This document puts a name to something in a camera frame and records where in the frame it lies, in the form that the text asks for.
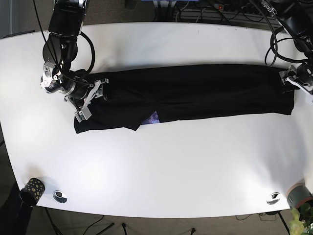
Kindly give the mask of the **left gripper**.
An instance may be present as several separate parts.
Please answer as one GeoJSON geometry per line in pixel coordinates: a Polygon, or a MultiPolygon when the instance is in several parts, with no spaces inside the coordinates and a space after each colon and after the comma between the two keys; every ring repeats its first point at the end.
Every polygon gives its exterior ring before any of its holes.
{"type": "Polygon", "coordinates": [[[279,72],[283,83],[283,93],[294,92],[297,87],[304,93],[313,95],[313,66],[301,64],[297,68],[290,65],[288,70],[279,72]]]}

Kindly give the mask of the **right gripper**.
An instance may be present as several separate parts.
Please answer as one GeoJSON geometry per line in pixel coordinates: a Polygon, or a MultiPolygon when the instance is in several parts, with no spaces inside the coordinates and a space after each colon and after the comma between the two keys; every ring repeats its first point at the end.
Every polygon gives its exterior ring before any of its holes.
{"type": "Polygon", "coordinates": [[[91,117],[88,106],[93,99],[104,102],[111,100],[111,92],[103,86],[109,83],[109,79],[96,80],[93,84],[73,86],[73,89],[65,94],[65,102],[69,102],[75,109],[75,118],[80,123],[91,117]]]}

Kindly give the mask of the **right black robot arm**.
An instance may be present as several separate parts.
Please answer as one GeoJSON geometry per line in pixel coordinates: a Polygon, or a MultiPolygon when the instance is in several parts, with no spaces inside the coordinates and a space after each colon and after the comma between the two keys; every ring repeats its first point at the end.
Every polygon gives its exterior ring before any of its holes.
{"type": "Polygon", "coordinates": [[[95,64],[94,45],[82,32],[88,5],[87,0],[56,0],[48,28],[49,36],[44,38],[43,47],[45,63],[41,88],[49,94],[63,94],[65,101],[74,107],[78,122],[91,117],[88,105],[94,98],[103,96],[103,85],[109,82],[107,78],[87,81],[95,64]],[[87,70],[71,71],[71,63],[78,53],[78,36],[82,36],[90,46],[91,63],[87,70]]]}

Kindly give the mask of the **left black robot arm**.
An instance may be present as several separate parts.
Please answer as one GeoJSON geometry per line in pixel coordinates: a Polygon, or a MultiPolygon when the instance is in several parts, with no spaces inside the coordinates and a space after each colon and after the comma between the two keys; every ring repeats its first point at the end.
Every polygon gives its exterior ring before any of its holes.
{"type": "Polygon", "coordinates": [[[279,72],[282,84],[295,86],[306,94],[313,95],[313,22],[297,0],[263,0],[262,6],[274,17],[280,28],[272,32],[269,51],[275,58],[291,63],[288,70],[279,72]],[[306,58],[295,60],[278,53],[276,35],[286,31],[296,49],[306,58]]]}

